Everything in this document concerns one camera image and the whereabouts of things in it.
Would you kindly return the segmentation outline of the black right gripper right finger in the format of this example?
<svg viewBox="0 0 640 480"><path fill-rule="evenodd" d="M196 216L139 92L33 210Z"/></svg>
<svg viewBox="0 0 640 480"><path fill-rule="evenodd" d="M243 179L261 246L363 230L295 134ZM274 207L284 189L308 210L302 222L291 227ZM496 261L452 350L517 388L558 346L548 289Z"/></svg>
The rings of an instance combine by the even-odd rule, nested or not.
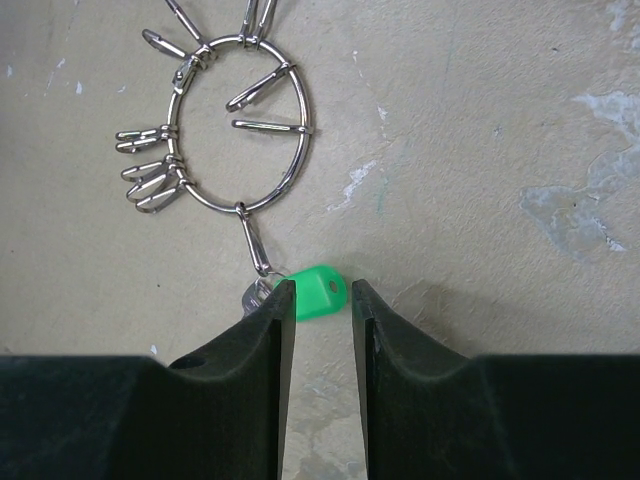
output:
<svg viewBox="0 0 640 480"><path fill-rule="evenodd" d="M352 285L371 479L635 479L639 358L442 345Z"/></svg>

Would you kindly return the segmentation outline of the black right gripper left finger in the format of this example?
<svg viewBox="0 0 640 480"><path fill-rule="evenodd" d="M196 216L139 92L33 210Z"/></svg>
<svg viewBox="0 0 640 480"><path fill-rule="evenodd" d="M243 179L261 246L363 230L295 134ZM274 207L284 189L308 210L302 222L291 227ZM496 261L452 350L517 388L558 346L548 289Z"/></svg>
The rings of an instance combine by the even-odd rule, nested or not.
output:
<svg viewBox="0 0 640 480"><path fill-rule="evenodd" d="M5 356L5 479L278 479L295 286L163 365L148 356Z"/></svg>

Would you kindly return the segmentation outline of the green capped key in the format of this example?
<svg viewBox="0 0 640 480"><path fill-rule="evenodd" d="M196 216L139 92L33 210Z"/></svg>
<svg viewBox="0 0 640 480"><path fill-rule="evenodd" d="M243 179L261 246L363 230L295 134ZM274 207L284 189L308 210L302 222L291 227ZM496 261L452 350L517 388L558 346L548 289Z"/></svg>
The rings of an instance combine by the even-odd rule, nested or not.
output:
<svg viewBox="0 0 640 480"><path fill-rule="evenodd" d="M244 314L256 311L282 280L295 283L299 322L336 314L347 304L348 289L342 275L331 266L316 265L288 276L274 272L256 279L242 296Z"/></svg>

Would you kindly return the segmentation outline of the large silver keyring with clips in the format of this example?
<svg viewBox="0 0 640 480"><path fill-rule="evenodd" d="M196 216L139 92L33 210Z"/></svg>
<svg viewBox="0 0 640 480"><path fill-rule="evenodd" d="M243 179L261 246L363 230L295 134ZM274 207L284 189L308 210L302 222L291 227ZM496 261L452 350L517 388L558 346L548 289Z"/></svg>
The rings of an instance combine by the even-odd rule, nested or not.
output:
<svg viewBox="0 0 640 480"><path fill-rule="evenodd" d="M145 29L142 37L156 51L180 61L172 79L172 93L166 120L155 128L146 130L125 130L115 135L115 149L121 154L138 154L160 145L167 147L167 153L160 160L131 166L121 172L121 179L130 183L126 198L137 211L155 214L171 204L181 194L189 194L202 206L222 214L239 217L249 248L253 267L261 277L275 275L277 271L268 259L258 230L252 226L250 215L265 209L283 197L293 186L302 171L308 156L313 127L311 125L311 105L306 87L296 65L273 43L267 40L277 3L275 1L248 1L242 24L233 35L207 39L177 1L166 3L174 17L197 42L198 47L189 52L158 33ZM277 67L225 104L229 113L239 112L261 99L283 78L290 80L299 107L297 125L265 122L258 120L234 119L235 129L269 134L287 134L298 138L297 147L288 169L277 186L264 197L250 202L225 204L207 196L190 175L187 164L180 152L181 104L186 98L193 80L205 71L217 58L218 49L238 46L269 55L278 63Z"/></svg>

